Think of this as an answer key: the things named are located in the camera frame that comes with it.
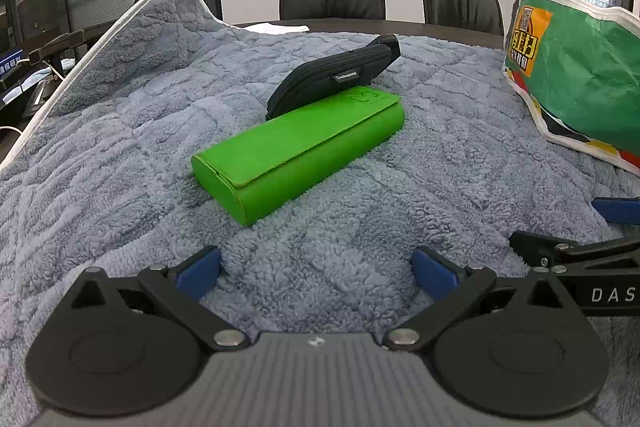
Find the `black office chair right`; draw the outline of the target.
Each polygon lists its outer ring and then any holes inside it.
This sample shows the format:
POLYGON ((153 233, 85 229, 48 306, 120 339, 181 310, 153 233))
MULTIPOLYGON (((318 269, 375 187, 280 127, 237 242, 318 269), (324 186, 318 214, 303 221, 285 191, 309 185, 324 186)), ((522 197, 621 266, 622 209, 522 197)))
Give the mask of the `black office chair right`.
POLYGON ((423 0, 425 23, 504 36, 498 0, 423 0))

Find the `green glasses case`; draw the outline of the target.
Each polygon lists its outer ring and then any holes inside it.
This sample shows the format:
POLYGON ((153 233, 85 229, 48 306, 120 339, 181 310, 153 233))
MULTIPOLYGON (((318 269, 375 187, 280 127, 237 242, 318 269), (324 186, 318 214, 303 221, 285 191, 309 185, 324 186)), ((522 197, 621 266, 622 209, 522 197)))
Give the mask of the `green glasses case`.
POLYGON ((196 153, 192 171, 249 227, 390 139, 404 121, 399 95, 352 88, 196 153))

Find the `dark blue zipper pouch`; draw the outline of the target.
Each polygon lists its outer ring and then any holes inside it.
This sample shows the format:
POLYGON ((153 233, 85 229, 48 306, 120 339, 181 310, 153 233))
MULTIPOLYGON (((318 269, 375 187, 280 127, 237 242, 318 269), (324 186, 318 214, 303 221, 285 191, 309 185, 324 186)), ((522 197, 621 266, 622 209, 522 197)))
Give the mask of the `dark blue zipper pouch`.
POLYGON ((280 117, 353 87, 369 86, 398 57, 399 41, 389 34, 376 37, 362 48, 299 65, 270 96, 266 119, 280 117))

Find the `white papers on table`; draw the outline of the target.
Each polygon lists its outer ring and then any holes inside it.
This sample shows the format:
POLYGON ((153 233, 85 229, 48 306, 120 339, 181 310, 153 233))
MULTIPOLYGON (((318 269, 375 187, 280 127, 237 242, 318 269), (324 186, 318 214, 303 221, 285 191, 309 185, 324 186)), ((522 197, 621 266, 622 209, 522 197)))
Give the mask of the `white papers on table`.
POLYGON ((286 35, 286 34, 298 34, 299 32, 308 32, 309 27, 307 25, 279 25, 274 23, 256 23, 248 26, 244 26, 247 31, 257 32, 262 35, 286 35))

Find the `green insulated bag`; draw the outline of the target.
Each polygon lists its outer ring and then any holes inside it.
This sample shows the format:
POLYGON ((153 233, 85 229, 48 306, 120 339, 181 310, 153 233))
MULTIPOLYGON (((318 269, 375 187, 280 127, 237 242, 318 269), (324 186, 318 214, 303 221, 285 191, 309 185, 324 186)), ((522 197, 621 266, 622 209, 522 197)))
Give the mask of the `green insulated bag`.
POLYGON ((638 173, 638 16, 586 0, 518 0, 504 75, 544 139, 638 173))

